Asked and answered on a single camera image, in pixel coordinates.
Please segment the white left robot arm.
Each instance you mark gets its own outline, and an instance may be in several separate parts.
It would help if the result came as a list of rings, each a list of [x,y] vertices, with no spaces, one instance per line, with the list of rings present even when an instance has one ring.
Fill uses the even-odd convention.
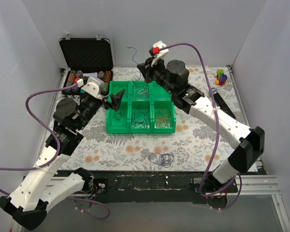
[[[101,106],[118,111],[125,91],[97,99],[87,93],[77,103],[64,98],[56,105],[54,127],[45,142],[39,158],[21,184],[12,192],[0,197],[0,208],[27,230],[36,229],[47,213],[58,203],[75,192],[89,193],[94,188],[92,173],[78,168],[63,181],[47,188],[57,170],[78,147],[83,135],[79,133]]]

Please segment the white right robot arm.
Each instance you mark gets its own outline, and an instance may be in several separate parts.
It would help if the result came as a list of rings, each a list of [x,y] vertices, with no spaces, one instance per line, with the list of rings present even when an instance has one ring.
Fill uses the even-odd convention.
[[[146,83],[156,82],[170,93],[174,105],[219,133],[234,149],[232,154],[205,178],[204,185],[214,192],[222,191],[238,173],[247,172],[264,152],[265,131],[238,122],[220,109],[188,82],[189,71],[184,62],[171,60],[168,64],[153,58],[137,65]]]

